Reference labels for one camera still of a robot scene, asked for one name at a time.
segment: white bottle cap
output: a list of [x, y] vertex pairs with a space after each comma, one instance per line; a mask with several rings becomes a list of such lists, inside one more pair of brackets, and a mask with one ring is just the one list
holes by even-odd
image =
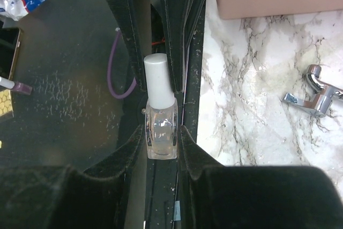
[[169, 80], [167, 55], [157, 53], [146, 56], [144, 67], [150, 106], [155, 109], [171, 107], [175, 97]]

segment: glass surface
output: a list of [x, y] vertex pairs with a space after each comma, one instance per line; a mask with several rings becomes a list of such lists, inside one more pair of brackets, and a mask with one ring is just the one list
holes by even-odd
[[177, 144], [177, 101], [166, 109], [154, 109], [146, 105], [145, 134], [148, 158], [174, 159]]

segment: smartphone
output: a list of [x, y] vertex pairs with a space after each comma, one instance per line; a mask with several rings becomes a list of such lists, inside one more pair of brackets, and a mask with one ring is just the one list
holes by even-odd
[[21, 40], [19, 28], [0, 29], [0, 76], [13, 79]]

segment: red wire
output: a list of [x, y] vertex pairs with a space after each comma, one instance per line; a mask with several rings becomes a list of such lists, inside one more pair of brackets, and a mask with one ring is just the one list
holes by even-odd
[[159, 45], [159, 44], [162, 44], [162, 43], [165, 43], [165, 42], [166, 42], [166, 40], [163, 38], [161, 41], [152, 42], [151, 45], [155, 46], [155, 45]]

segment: plastic bag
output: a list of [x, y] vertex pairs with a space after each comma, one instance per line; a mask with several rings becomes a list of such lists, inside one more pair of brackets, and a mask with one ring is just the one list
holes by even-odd
[[19, 21], [45, 0], [0, 0], [0, 16]]

